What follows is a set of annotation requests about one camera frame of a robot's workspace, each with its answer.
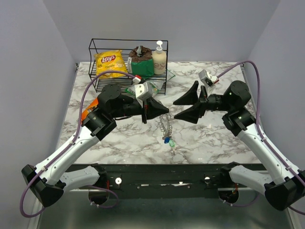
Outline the metal disc keyring organizer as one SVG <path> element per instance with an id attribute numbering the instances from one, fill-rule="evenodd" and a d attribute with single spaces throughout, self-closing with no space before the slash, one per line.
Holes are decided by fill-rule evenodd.
<path id="1" fill-rule="evenodd" d="M 171 138 L 173 127 L 170 124 L 171 115 L 163 114 L 159 116 L 158 127 L 163 133 L 163 140 L 166 138 Z"/>

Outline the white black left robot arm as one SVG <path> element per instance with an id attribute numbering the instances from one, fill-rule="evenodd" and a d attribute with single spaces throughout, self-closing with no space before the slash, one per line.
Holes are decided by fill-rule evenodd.
<path id="1" fill-rule="evenodd" d="M 98 164 L 72 172 L 67 172 L 67 169 L 116 128 L 116 118 L 140 115 L 145 123 L 169 112 L 168 108 L 152 97 L 140 103 L 123 95 L 116 84 L 106 85 L 97 101 L 97 105 L 79 122 L 77 131 L 67 142 L 44 161 L 35 166 L 26 165 L 21 171 L 29 188 L 45 208 L 73 189 L 85 186 L 107 188 L 107 172 Z"/>

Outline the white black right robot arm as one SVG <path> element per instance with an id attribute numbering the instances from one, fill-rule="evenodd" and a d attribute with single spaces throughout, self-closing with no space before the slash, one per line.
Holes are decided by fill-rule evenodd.
<path id="1" fill-rule="evenodd" d="M 255 117 L 245 105 L 251 99 L 246 83 L 234 81 L 224 94 L 207 94 L 205 86 L 195 81 L 174 105 L 190 108 L 176 114 L 175 119 L 196 124 L 206 111 L 225 111 L 225 127 L 243 141 L 268 171 L 268 175 L 232 162 L 221 168 L 220 183 L 230 187 L 237 183 L 264 195 L 269 204 L 279 211 L 290 207 L 305 195 L 305 172 L 291 163 L 277 150 L 257 125 Z"/>

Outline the green white snack pouch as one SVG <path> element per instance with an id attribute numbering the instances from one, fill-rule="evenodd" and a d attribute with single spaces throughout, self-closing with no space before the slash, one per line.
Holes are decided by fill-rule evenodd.
<path id="1" fill-rule="evenodd" d="M 162 89 L 165 81 L 147 81 L 147 83 L 151 86 L 153 90 L 153 97 L 156 96 Z M 126 93 L 135 96 L 135 85 L 130 86 L 129 88 L 124 90 Z"/>

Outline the blue key tag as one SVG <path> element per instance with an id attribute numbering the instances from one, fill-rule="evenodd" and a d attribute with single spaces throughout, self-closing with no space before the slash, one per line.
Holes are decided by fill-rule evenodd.
<path id="1" fill-rule="evenodd" d="M 165 144 L 169 143 L 169 141 L 170 141 L 170 137 L 165 137 L 165 138 L 164 138 L 164 143 L 165 143 Z"/>

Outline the green key tag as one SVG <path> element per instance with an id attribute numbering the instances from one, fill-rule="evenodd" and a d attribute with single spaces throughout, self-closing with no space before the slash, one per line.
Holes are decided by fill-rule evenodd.
<path id="1" fill-rule="evenodd" d="M 175 155 L 175 151 L 176 151 L 176 145 L 173 139 L 170 138 L 169 140 L 169 146 L 171 148 L 171 154 L 174 156 Z"/>

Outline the green white card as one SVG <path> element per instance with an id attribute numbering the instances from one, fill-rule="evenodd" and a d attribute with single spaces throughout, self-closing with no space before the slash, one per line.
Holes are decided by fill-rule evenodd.
<path id="1" fill-rule="evenodd" d="M 176 76 L 170 70 L 167 70 L 166 73 L 167 73 L 167 81 L 171 80 L 172 78 L 174 78 Z"/>

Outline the green brown coffee bag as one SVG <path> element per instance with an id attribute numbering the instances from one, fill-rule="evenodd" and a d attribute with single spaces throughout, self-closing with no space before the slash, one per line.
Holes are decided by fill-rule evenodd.
<path id="1" fill-rule="evenodd" d="M 132 49 L 127 61 L 128 72 L 133 75 L 151 77 L 154 75 L 152 51 L 142 45 Z"/>

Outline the cream soap pump bottle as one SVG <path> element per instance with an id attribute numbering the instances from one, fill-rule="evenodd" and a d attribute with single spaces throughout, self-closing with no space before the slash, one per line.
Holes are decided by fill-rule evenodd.
<path id="1" fill-rule="evenodd" d="M 154 74 L 161 75 L 166 71 L 167 54 L 163 50 L 163 42 L 161 40 L 156 42 L 156 50 L 152 52 Z"/>

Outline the orange razor box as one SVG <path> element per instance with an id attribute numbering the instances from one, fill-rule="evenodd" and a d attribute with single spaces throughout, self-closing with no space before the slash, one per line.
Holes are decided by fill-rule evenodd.
<path id="1" fill-rule="evenodd" d="M 92 103 L 82 112 L 81 114 L 81 121 L 83 121 L 87 115 L 92 112 L 98 105 L 98 99 L 92 101 Z"/>

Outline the yellow Lays chips bag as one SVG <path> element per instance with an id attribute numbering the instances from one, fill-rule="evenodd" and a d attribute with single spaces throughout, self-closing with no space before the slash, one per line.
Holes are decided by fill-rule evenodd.
<path id="1" fill-rule="evenodd" d="M 94 54 L 96 75 L 105 71 L 120 71 L 127 73 L 126 64 L 122 57 L 122 50 L 110 50 Z"/>

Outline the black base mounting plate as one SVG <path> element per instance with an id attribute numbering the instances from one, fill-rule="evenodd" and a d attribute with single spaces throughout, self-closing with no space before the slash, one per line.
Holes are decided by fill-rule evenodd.
<path id="1" fill-rule="evenodd" d="M 67 172 L 81 170 L 89 165 L 91 164 L 73 164 Z M 107 188 L 83 187 L 89 191 L 89 200 L 97 204 L 105 202 L 110 194 L 118 199 L 223 198 L 236 201 L 239 197 L 238 193 L 233 193 L 237 183 L 222 186 L 216 181 L 221 168 L 228 164 L 98 165 L 102 166 L 108 174 Z M 261 165 L 241 165 L 268 175 L 262 172 Z"/>

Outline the aluminium frame rail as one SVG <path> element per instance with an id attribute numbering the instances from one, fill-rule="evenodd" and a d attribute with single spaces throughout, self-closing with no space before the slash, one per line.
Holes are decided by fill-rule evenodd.
<path id="1" fill-rule="evenodd" d="M 65 172 L 59 177 L 54 173 L 48 174 L 36 183 L 39 191 L 47 190 L 51 193 L 62 195 L 64 192 L 77 189 L 84 186 L 104 187 L 108 180 L 108 174 L 102 167 L 88 166 L 81 170 Z M 256 171 L 249 170 L 242 165 L 237 165 L 228 171 L 222 171 L 216 181 L 222 186 L 227 186 L 231 183 L 245 185 L 261 194 L 266 191 L 266 184 L 281 184 L 285 181 L 284 177 L 278 177 L 273 180 L 270 175 L 264 175 Z"/>

